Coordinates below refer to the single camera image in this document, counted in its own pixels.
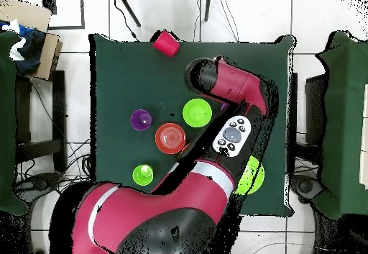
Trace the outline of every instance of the green table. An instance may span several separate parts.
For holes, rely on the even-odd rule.
[[[242,214],[288,216],[284,205],[285,129],[288,97],[288,54],[291,36],[277,43],[196,43],[181,42],[178,54],[169,58],[153,48],[152,42],[114,42],[100,35],[96,41],[96,178],[150,191],[175,163],[174,155],[160,152],[155,132],[161,124],[179,124],[190,142],[200,128],[188,126],[182,110],[187,101],[198,96],[184,83],[187,64],[196,58],[226,56],[240,68],[272,79],[279,89],[279,114],[275,120],[262,164],[264,183],[244,202]],[[206,99],[213,115],[221,104]],[[136,109],[153,117],[151,127],[139,132],[130,125]],[[133,182],[132,172],[140,164],[153,167],[154,180],[145,187]]]
[[[324,96],[321,181],[326,190],[313,203],[329,219],[368,214],[368,190],[359,183],[364,86],[368,83],[368,43],[338,31],[318,54],[328,74]]]

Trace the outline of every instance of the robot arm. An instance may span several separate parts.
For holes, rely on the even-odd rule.
[[[277,113],[270,82],[222,59],[194,60],[185,82],[192,91],[229,103],[185,150],[151,194],[114,183],[65,190],[50,226],[50,254],[59,242],[52,223],[66,219],[62,204],[74,199],[72,254],[203,254],[239,229],[245,196],[234,195],[250,155],[262,161]]]

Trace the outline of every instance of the table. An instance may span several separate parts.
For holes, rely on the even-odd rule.
[[[185,86],[185,67],[196,58],[222,55],[240,68],[272,79],[280,96],[279,114],[262,161],[264,183],[245,199],[241,213],[281,217],[291,214],[284,204],[284,187],[288,57],[293,37],[280,37],[270,44],[181,42],[174,58],[156,51],[152,42],[114,42],[100,35],[91,38],[96,46],[96,151],[91,152],[96,157],[97,181],[122,183],[146,192],[155,187],[175,163],[175,156],[161,153],[155,145],[158,127],[167,122],[177,123],[185,130],[188,142],[200,130],[189,127],[183,120],[183,106],[198,97]],[[220,110],[220,103],[206,100],[213,115]],[[130,125],[130,116],[136,109],[145,109],[153,116],[151,127],[144,132]],[[132,179],[134,168],[143,163],[154,170],[153,182],[145,187]]]

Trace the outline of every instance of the lime green cup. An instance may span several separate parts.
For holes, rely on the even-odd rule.
[[[185,123],[191,127],[203,127],[212,118],[212,108],[203,99],[191,99],[183,108]]]
[[[248,192],[247,194],[250,195],[261,187],[261,185],[263,184],[263,180],[265,179],[265,169],[263,168],[262,164],[252,186],[253,178],[257,173],[258,165],[259,161],[251,155],[249,157],[249,161],[243,172],[243,175],[239,180],[238,188],[234,192],[235,194],[245,195],[245,193]]]
[[[147,164],[137,166],[133,170],[133,180],[140,186],[146,186],[150,184],[153,180],[152,167]]]

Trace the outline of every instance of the green cup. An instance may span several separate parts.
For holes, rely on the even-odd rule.
[[[146,186],[150,184],[153,180],[152,167],[147,164],[137,166],[133,170],[133,180],[140,186]]]
[[[265,169],[263,168],[262,164],[258,170],[257,177],[254,180],[254,184],[252,186],[253,178],[257,173],[258,165],[259,161],[251,155],[249,157],[249,161],[243,172],[243,175],[239,180],[238,188],[234,192],[235,194],[245,195],[245,193],[250,189],[248,192],[248,195],[250,195],[261,187],[261,185],[263,184],[263,180],[265,179]]]

